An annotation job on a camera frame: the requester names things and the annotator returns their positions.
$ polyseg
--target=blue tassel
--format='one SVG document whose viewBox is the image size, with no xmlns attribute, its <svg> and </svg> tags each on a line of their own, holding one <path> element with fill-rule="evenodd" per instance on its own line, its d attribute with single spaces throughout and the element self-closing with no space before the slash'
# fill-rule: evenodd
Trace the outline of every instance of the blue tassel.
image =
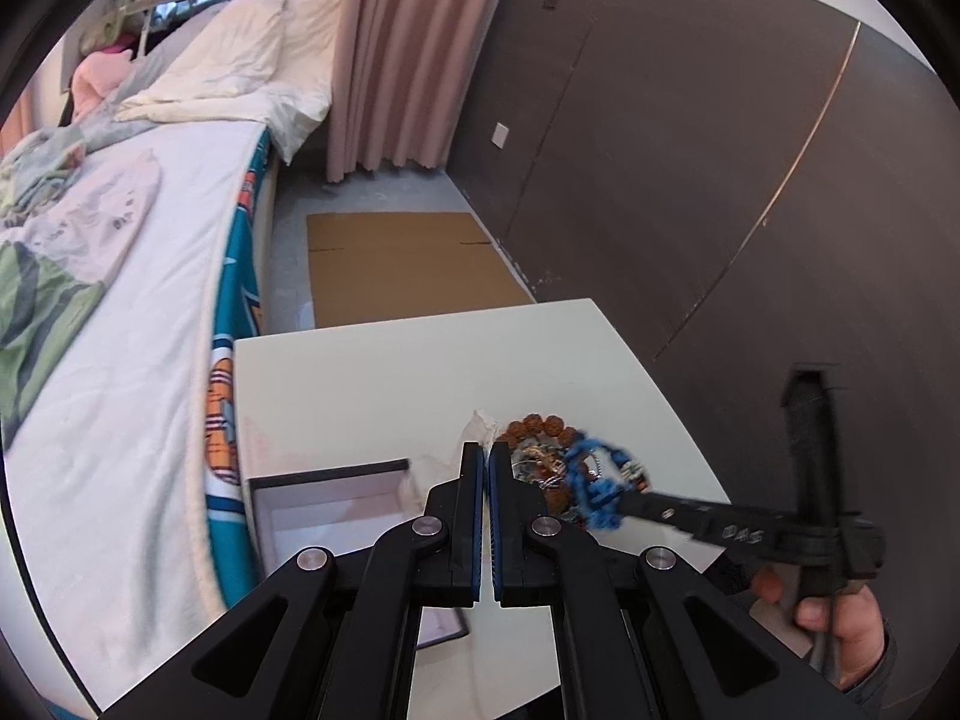
<svg viewBox="0 0 960 720">
<path fill-rule="evenodd" d="M 587 476 L 584 475 L 583 468 L 578 460 L 583 455 L 587 455 L 596 449 L 607 451 L 617 467 L 622 467 L 626 461 L 630 460 L 630 456 L 622 449 L 605 445 L 601 440 L 584 437 L 563 455 L 566 475 L 570 488 L 573 490 L 573 495 L 577 499 L 580 514 L 587 522 L 587 528 L 599 531 L 614 531 L 620 527 L 620 522 L 623 519 L 616 512 L 616 502 L 626 488 L 611 479 L 598 479 L 595 482 L 587 481 Z"/>
</svg>

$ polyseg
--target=pink cloth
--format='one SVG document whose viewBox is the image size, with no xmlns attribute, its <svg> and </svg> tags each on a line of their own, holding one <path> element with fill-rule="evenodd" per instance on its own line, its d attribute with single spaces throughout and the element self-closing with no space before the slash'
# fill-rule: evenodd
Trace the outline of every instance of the pink cloth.
<svg viewBox="0 0 960 720">
<path fill-rule="evenodd" d="M 104 101 L 126 79 L 133 67 L 131 50 L 121 53 L 93 52 L 73 73 L 73 121 L 78 122 Z"/>
<path fill-rule="evenodd" d="M 107 46 L 105 49 L 101 49 L 100 51 L 102 53 L 123 53 L 124 50 L 131 47 L 134 43 L 136 43 L 136 35 L 131 35 L 124 32 L 120 35 L 120 37 L 117 38 L 116 43 L 114 43 L 112 46 Z"/>
<path fill-rule="evenodd" d="M 20 99 L 13 106 L 6 122 L 0 128 L 0 156 L 16 146 L 20 140 L 34 131 L 34 117 L 30 108 L 32 82 L 27 85 Z"/>
</svg>

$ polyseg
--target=brown wooden bead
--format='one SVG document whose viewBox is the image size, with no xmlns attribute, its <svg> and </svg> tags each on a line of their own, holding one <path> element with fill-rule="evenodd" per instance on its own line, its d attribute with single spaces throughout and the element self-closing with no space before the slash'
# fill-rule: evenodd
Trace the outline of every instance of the brown wooden bead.
<svg viewBox="0 0 960 720">
<path fill-rule="evenodd" d="M 570 488 L 567 487 L 546 488 L 544 498 L 546 498 L 546 511 L 551 517 L 559 517 L 570 508 L 572 503 Z"/>
<path fill-rule="evenodd" d="M 507 425 L 507 433 L 511 436 L 516 436 L 520 440 L 524 440 L 525 437 L 527 437 L 527 426 L 515 419 Z"/>
<path fill-rule="evenodd" d="M 498 442 L 506 442 L 507 446 L 510 447 L 511 452 L 520 446 L 520 439 L 518 439 L 516 436 L 512 436 L 509 433 L 502 433 L 496 437 L 496 440 L 498 440 Z"/>
<path fill-rule="evenodd" d="M 560 442 L 560 446 L 568 448 L 576 440 L 576 437 L 577 431 L 568 425 L 560 431 L 557 440 Z"/>
<path fill-rule="evenodd" d="M 528 413 L 523 418 L 523 424 L 531 436 L 538 436 L 544 432 L 544 418 L 538 413 Z"/>
<path fill-rule="evenodd" d="M 551 437 L 551 439 L 558 437 L 562 429 L 563 420 L 555 415 L 555 413 L 552 413 L 552 415 L 549 415 L 549 417 L 544 420 L 544 432 Z"/>
</svg>

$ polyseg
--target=sleeve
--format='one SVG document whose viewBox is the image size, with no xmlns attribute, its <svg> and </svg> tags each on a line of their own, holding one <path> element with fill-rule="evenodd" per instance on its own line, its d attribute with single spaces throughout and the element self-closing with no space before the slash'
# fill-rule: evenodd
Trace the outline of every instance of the sleeve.
<svg viewBox="0 0 960 720">
<path fill-rule="evenodd" d="M 883 621 L 883 633 L 886 638 L 886 646 L 883 649 L 883 656 L 880 662 L 870 672 L 852 688 L 847 688 L 846 695 L 871 720 L 877 720 L 880 717 L 880 702 L 883 700 L 883 693 L 890 682 L 890 674 L 894 670 L 896 662 L 896 640 L 890 632 L 890 626 L 887 621 Z"/>
</svg>

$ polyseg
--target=cardboard sheet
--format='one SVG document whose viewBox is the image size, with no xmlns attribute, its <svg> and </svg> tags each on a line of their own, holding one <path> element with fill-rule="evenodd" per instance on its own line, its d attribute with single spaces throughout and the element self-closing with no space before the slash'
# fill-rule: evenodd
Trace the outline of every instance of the cardboard sheet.
<svg viewBox="0 0 960 720">
<path fill-rule="evenodd" d="M 471 214 L 313 214 L 307 240 L 317 327 L 531 302 Z"/>
</svg>

